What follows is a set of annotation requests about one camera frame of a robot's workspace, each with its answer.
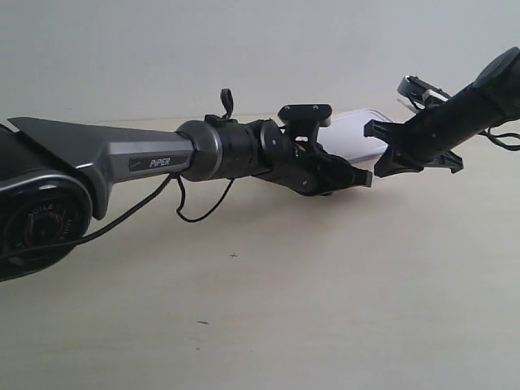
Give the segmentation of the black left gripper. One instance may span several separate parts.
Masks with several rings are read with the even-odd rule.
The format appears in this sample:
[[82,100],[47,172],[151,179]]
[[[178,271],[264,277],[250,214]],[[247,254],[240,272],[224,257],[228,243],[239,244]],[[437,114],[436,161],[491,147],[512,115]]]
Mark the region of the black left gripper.
[[370,188],[373,174],[321,147],[305,149],[290,140],[257,141],[251,152],[251,176],[306,197],[353,187]]

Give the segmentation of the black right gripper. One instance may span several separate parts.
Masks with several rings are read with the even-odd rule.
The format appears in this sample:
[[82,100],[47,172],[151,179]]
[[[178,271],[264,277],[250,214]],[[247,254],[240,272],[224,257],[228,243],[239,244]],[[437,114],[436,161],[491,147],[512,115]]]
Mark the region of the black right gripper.
[[388,147],[374,165],[377,177],[389,177],[404,173],[419,173],[425,168],[446,168],[452,174],[463,169],[462,157],[450,146],[444,148],[431,131],[415,136],[404,123],[371,119],[363,127],[364,137],[377,138]]

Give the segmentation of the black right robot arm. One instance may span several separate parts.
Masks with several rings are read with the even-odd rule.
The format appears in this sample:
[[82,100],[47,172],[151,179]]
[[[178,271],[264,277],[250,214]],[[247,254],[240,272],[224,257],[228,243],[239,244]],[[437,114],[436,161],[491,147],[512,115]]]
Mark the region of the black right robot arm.
[[447,101],[430,105],[404,123],[371,120],[365,137],[375,137],[387,149],[374,166],[379,178],[429,167],[463,169],[453,148],[480,134],[519,119],[519,48],[493,59],[464,89]]

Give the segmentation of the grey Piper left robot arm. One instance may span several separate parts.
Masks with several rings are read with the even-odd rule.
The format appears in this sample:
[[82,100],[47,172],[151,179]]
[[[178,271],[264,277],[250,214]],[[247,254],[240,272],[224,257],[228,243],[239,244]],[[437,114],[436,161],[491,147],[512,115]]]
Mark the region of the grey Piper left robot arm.
[[252,176],[307,197],[368,187],[372,174],[329,154],[320,119],[280,127],[208,115],[174,132],[19,117],[1,129],[1,278],[14,280],[93,239],[115,184]]

